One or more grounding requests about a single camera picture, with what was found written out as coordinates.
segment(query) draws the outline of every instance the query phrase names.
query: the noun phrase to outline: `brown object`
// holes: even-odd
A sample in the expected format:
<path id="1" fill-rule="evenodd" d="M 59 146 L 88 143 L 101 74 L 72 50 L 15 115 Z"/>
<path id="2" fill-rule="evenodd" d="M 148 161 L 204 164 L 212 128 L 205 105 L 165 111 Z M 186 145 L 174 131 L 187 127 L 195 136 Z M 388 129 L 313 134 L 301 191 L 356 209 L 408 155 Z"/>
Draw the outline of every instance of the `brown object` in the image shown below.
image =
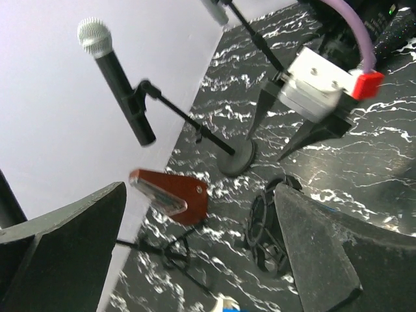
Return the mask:
<path id="1" fill-rule="evenodd" d="M 184 226 L 193 226 L 207 218 L 207 184 L 194 177 L 165 174 L 144 169 L 132 171 L 130 181 L 145 181 L 169 193 L 187 204 L 183 212 L 169 216 Z"/>

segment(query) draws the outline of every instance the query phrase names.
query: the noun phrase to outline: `microphone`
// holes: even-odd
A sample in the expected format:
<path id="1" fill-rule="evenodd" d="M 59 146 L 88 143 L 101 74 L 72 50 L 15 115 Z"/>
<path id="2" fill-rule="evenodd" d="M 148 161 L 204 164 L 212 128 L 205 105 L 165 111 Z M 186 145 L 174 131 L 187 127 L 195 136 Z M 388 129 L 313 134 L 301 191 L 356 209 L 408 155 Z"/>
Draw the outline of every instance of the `microphone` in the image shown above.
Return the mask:
<path id="1" fill-rule="evenodd" d="M 145 94 L 131 88 L 116 53 L 112 48 L 109 29 L 96 18 L 87 18 L 78 25 L 78 41 L 94 57 L 107 84 L 141 146 L 149 146 L 156 136 L 145 116 Z"/>
<path id="2" fill-rule="evenodd" d="M 229 19 L 225 8 L 221 5 L 221 0 L 201 0 L 201 2 L 220 26 L 228 24 Z"/>

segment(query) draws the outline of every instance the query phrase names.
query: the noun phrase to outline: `black marble tabletop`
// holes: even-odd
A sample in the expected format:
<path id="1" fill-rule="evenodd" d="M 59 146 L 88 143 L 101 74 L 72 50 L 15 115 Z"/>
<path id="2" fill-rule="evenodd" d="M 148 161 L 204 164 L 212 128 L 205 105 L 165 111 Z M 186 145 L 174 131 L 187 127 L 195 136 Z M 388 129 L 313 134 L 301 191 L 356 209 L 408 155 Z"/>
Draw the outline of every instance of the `black marble tabletop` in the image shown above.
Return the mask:
<path id="1" fill-rule="evenodd" d="M 297 5 L 253 22 L 283 63 L 302 36 L 316 25 Z M 416 39 L 399 49 L 385 66 L 377 98 L 353 114 L 355 126 L 343 139 L 329 140 L 293 153 L 282 163 L 278 151 L 302 119 L 274 107 L 255 133 L 257 158 L 250 170 L 226 178 L 216 167 L 213 145 L 194 144 L 184 126 L 167 172 L 194 176 L 209 184 L 208 225 L 189 239 L 193 273 L 213 285 L 215 294 L 232 296 L 247 311 L 301 311 L 291 275 L 270 279 L 256 271 L 250 254 L 233 247 L 250 204 L 268 179 L 294 175 L 313 199 L 377 226 L 416 236 Z M 247 32 L 226 32 L 214 54 L 192 108 L 192 116 L 218 135 L 245 134 L 257 101 L 259 83 L 274 75 Z M 184 229 L 154 209 L 141 232 L 154 243 L 173 239 Z M 178 271 L 166 271 L 157 257 L 132 252 L 111 295 L 107 312 L 206 311 L 215 299 L 203 294 Z"/>

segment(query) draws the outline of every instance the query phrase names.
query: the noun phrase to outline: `microphone stand base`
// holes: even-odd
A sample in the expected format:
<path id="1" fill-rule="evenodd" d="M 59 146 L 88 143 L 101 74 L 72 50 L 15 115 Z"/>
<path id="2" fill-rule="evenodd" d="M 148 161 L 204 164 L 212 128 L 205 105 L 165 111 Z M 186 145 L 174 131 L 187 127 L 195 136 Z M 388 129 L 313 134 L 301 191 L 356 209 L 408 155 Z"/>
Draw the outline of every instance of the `microphone stand base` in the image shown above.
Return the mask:
<path id="1" fill-rule="evenodd" d="M 243 174 L 253 163 L 255 156 L 255 142 L 252 139 L 242 137 L 232 138 L 229 142 L 235 153 L 230 155 L 223 150 L 216 155 L 216 164 L 222 174 L 227 177 L 238 177 Z"/>

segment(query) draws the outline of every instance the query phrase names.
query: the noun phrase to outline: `purple cable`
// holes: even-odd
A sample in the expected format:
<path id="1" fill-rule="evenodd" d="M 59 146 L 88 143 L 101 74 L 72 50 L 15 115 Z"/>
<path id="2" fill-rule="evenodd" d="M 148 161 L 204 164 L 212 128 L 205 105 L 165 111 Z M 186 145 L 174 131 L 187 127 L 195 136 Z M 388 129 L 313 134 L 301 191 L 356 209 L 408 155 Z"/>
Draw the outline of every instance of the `purple cable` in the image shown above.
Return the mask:
<path id="1" fill-rule="evenodd" d="M 376 65 L 370 34 L 357 13 L 343 0 L 321 0 L 341 15 L 356 37 L 361 53 L 363 73 L 370 73 Z"/>

